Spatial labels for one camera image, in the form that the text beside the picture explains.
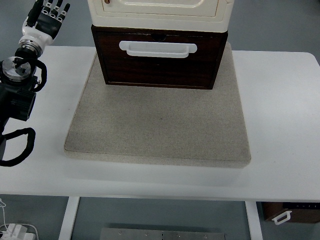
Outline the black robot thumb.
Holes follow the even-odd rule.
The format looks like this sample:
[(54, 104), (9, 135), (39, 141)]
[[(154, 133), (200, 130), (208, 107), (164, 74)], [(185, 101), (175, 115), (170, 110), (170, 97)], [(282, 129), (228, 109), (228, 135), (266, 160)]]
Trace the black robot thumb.
[(26, 26), (33, 27), (36, 25), (36, 22), (43, 9), (43, 0), (36, 0), (33, 7), (29, 11), (26, 19)]

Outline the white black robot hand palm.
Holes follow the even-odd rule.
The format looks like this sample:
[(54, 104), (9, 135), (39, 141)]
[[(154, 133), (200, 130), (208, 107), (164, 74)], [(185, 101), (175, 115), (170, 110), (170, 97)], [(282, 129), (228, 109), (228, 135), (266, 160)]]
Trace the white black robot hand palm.
[(51, 45), (62, 26), (60, 17), (40, 13), (34, 26), (27, 25), (27, 19), (22, 24), (22, 37), (19, 40), (20, 47), (29, 46), (36, 50), (44, 50)]

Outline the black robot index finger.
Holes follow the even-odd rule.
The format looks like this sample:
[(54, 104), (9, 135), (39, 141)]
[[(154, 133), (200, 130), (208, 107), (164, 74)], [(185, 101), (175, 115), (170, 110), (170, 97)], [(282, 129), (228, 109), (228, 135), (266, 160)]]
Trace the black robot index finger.
[(43, 13), (50, 13), (52, 3), (53, 3), (53, 0), (48, 0), (48, 1), (46, 2), (46, 4), (44, 5), (43, 9), (42, 9), (42, 12), (43, 12)]

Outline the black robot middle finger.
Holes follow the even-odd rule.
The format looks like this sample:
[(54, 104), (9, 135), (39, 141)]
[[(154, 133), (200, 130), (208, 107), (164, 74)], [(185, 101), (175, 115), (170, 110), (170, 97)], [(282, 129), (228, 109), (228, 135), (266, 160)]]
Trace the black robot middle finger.
[(59, 10), (60, 10), (60, 7), (63, 3), (63, 0), (57, 0), (56, 4), (54, 5), (54, 1), (53, 0), (50, 0), (50, 17), (52, 18), (56, 18), (58, 16), (58, 13), (59, 13)]

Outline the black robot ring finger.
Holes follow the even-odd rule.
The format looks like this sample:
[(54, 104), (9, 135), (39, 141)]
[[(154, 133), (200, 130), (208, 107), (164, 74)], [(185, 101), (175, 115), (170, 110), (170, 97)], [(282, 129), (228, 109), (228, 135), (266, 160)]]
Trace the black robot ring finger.
[(70, 4), (67, 3), (67, 4), (65, 5), (64, 9), (62, 10), (62, 12), (60, 13), (60, 15), (57, 17), (57, 20), (58, 20), (60, 23), (62, 23), (62, 22), (65, 20), (69, 8), (70, 8)]

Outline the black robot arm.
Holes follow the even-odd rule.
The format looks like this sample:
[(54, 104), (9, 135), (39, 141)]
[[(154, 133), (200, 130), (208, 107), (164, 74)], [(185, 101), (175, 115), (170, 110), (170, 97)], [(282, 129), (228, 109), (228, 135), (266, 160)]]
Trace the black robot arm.
[(36, 93), (47, 82), (47, 67), (39, 58), (56, 39), (69, 9), (61, 0), (37, 0), (23, 22), (14, 56), (0, 62), (1, 131), (9, 119), (29, 119)]

